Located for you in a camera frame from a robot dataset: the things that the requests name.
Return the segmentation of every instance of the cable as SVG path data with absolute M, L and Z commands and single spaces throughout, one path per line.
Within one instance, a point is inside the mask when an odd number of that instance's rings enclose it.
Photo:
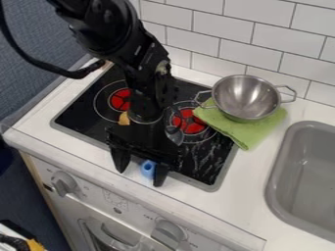
M 2 233 L 0 233 L 0 243 L 10 245 L 11 247 L 14 247 L 18 251 L 30 251 L 30 248 L 28 244 L 25 242 L 25 240 L 7 236 Z
M 105 63 L 106 63 L 105 60 L 98 60 L 97 62 L 89 65 L 86 68 L 71 72 L 71 71 L 62 69 L 60 67 L 54 66 L 52 64 L 49 64 L 49 63 L 46 63 L 46 62 L 43 62 L 43 61 L 39 61 L 39 60 L 29 56 L 18 45 L 18 43 L 14 39 L 12 33 L 10 32 L 10 29 L 9 29 L 9 27 L 7 25 L 7 22 L 6 22 L 5 11 L 4 11 L 4 6 L 3 6 L 3 3 L 2 3 L 2 0 L 0 0 L 0 29 L 1 29 L 2 33 L 4 34 L 8 43 L 11 45 L 11 47 L 24 60 L 26 60 L 28 63 L 36 66 L 39 69 L 42 69 L 44 71 L 47 71 L 47 72 L 50 72 L 50 73 L 53 73 L 53 74 L 56 74 L 56 75 L 62 75 L 62 76 L 69 77 L 69 78 L 74 78 L 74 79 L 82 79 L 82 78 L 85 78 L 90 73 L 98 70 L 99 68 L 104 66 Z

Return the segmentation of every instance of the sink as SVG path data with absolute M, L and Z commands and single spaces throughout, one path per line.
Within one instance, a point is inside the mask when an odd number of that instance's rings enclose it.
M 288 128 L 265 199 L 280 220 L 335 242 L 335 126 L 300 122 Z

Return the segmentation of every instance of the oven knob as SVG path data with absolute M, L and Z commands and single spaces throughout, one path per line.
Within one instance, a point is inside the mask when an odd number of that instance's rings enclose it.
M 183 230 L 179 226 L 166 220 L 160 220 L 156 224 L 155 229 L 151 233 L 151 237 L 175 251 L 191 250 L 188 243 L 184 241 L 186 236 Z
M 75 179 L 63 171 L 55 172 L 51 177 L 51 183 L 61 197 L 65 197 L 68 193 L 78 194 L 80 192 Z

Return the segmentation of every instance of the blue object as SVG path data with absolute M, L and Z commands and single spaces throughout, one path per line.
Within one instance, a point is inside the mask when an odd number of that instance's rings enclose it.
M 156 169 L 156 163 L 153 161 L 145 161 L 141 165 L 141 173 L 143 176 L 145 176 L 148 179 L 153 179 Z

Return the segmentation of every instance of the green cloth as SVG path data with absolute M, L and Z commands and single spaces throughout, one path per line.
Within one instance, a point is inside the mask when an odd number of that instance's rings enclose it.
M 214 104 L 212 98 L 204 103 L 206 106 L 212 106 Z M 238 123 L 228 119 L 218 108 L 203 109 L 198 107 L 193 113 L 210 127 L 230 137 L 243 150 L 254 148 L 268 136 L 287 115 L 286 110 L 280 108 L 273 115 L 260 121 Z

